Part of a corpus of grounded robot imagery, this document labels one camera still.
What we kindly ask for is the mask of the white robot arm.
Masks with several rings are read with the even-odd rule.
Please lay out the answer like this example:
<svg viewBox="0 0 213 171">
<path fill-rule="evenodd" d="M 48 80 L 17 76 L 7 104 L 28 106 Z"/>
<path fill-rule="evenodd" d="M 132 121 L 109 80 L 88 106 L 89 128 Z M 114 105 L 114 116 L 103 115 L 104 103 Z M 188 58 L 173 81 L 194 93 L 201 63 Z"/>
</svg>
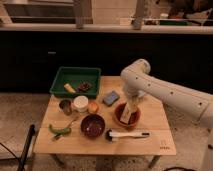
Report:
<svg viewBox="0 0 213 171">
<path fill-rule="evenodd" d="M 138 59 L 121 71 L 129 111 L 136 109 L 138 95 L 144 92 L 192 114 L 210 129 L 201 171 L 213 171 L 213 95 L 154 78 L 149 75 L 150 70 L 148 61 Z"/>
</svg>

